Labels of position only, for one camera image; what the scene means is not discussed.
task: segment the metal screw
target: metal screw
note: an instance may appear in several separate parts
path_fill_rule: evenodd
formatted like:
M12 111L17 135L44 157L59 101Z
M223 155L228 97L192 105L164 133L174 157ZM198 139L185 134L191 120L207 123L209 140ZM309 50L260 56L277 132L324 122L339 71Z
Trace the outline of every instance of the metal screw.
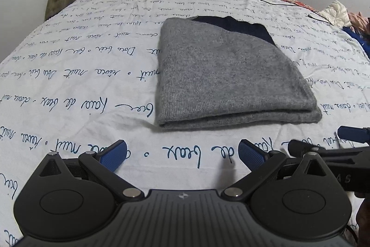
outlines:
M140 196L141 190L139 190L135 187L130 187L130 188L125 189L122 193L126 197L135 198L135 197Z
M223 192L229 197L238 197L243 193L243 191L238 187L228 187Z

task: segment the blue gripper pad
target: blue gripper pad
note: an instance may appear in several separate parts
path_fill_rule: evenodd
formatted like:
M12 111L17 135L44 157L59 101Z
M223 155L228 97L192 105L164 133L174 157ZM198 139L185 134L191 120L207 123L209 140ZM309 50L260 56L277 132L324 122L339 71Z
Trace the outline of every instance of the blue gripper pad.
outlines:
M127 157L127 144L124 140L118 140L97 155L100 157L99 162L114 172Z
M340 126L337 134L343 140L356 141L362 144L370 142L370 133L366 128Z
M269 154L267 152L264 152L248 140L240 141L237 152L240 160L252 172L269 159Z

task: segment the white bedsheet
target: white bedsheet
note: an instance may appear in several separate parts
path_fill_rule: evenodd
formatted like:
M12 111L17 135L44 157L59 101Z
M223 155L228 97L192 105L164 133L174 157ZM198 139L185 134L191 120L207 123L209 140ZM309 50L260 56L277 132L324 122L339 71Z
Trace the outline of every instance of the white bedsheet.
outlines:
M0 64L0 246L22 236L13 203L50 150L77 157L124 139L129 158L117 174L147 192L228 186L249 172L237 156L243 138L265 151L286 149L291 139L329 149L361 146L336 140L334 132L341 125L369 126L370 61L357 41L308 13L262 0L77 0L39 26ZM156 128L160 27L169 17L197 15L265 25L309 82L322 120L192 132Z

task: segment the black cable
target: black cable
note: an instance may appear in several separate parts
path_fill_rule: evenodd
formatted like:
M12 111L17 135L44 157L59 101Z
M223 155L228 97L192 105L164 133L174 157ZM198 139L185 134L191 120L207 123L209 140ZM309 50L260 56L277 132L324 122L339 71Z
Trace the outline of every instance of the black cable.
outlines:
M321 21L321 22L325 22L325 23L327 23L327 24L332 25L330 22L325 21L325 20L320 20L320 19L314 18L314 17L312 17L310 14L307 14L307 16L308 16L309 18L314 19L314 20Z
M346 225L345 227L351 233L351 235L353 236L353 238L355 239L356 244L357 244L358 238L357 238L356 232L349 225Z
M304 7L300 6L300 5L295 5L295 4L287 5L285 3L270 3L270 2L265 1L265 0L261 0L261 1L266 2L269 5L274 5L274 6L287 6L287 7L301 7L301 8L304 8Z
M287 6L287 7L301 7L301 8L305 8L307 10L310 10L309 8L306 8L306 7L303 7L303 6L300 6L300 5L296 5L296 4L291 4L291 5L287 5L287 4L284 4L284 3L270 3L268 1L265 1L265 0L261 0L263 2L266 2L268 3L269 5L276 5L276 6ZM315 13L316 15L319 15L320 17L324 18L325 20L327 20L324 16L321 16L320 14L318 14L317 12L313 11L313 10L310 10L312 13ZM322 21L322 22L326 22L327 24L330 24L332 25L332 23L327 20L327 21L324 21L324 20L320 20L320 19L316 19L316 18L313 18L312 16L309 16L310 18L312 19L315 19L315 20L318 20L318 21Z

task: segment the gray knit sweater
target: gray knit sweater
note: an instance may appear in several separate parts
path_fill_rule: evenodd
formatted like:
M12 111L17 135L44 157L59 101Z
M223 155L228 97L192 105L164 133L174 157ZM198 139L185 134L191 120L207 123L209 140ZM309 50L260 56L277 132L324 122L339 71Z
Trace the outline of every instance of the gray knit sweater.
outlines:
M293 62L260 38L169 18L159 48L155 112L160 127L321 119L315 96Z

